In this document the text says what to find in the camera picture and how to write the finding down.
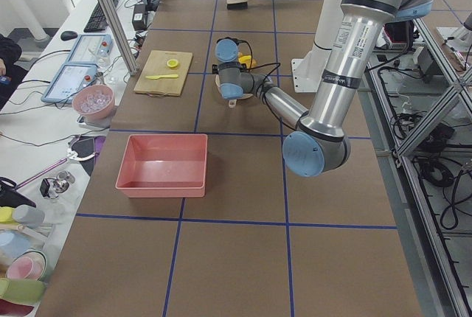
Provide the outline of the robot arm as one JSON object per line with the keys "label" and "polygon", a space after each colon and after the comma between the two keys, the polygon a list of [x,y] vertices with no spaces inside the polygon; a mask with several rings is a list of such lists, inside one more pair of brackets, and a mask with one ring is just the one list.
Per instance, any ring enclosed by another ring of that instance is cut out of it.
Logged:
{"label": "robot arm", "polygon": [[432,0],[341,0],[344,17],[310,108],[275,86],[269,76],[243,68],[237,40],[222,38],[215,47],[218,64],[212,67],[221,96],[237,100],[253,94],[294,129],[282,146],[292,172],[311,177],[334,170],[350,156],[342,125],[383,26],[423,17],[431,6]]}

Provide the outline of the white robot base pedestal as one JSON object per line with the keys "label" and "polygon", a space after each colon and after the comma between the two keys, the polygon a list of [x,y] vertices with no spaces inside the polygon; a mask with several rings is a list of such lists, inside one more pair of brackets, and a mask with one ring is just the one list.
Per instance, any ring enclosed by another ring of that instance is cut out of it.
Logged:
{"label": "white robot base pedestal", "polygon": [[312,49],[303,59],[291,61],[294,90],[296,93],[316,92],[335,37],[344,17],[341,0],[324,0]]}

